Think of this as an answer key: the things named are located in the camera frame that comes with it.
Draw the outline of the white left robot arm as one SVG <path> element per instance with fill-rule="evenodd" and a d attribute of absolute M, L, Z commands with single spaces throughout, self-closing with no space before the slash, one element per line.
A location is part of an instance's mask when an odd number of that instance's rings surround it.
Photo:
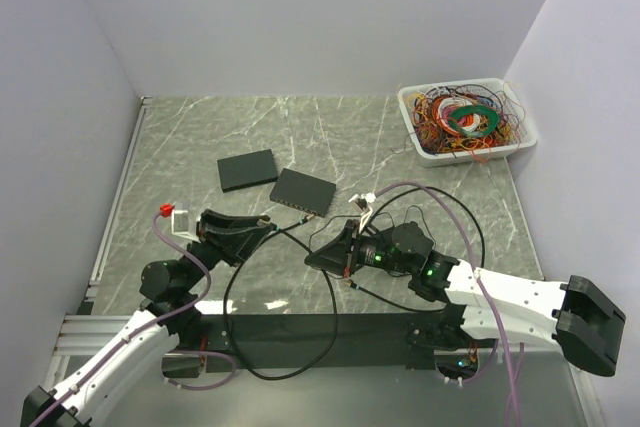
<path fill-rule="evenodd" d="M 267 216 L 228 216 L 206 210 L 191 220 L 184 208 L 164 204 L 153 232 L 178 252 L 141 273 L 140 306 L 88 361 L 50 388 L 37 387 L 23 402 L 23 426 L 101 426 L 116 404 L 150 368 L 201 335 L 202 283 L 209 291 L 219 264 L 240 267 L 277 227 Z"/>

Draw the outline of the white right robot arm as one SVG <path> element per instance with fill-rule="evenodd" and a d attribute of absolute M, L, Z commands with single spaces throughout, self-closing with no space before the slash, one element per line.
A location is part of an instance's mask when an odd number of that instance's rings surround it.
<path fill-rule="evenodd" d="M 348 279 L 362 267 L 406 274 L 408 287 L 442 308 L 419 312 L 409 344 L 455 351 L 506 339 L 548 347 L 575 367 L 612 377 L 626 316 L 591 280 L 534 281 L 483 268 L 437 252 L 414 222 L 372 236 L 349 220 L 341 233 L 307 255 L 306 265 Z"/>

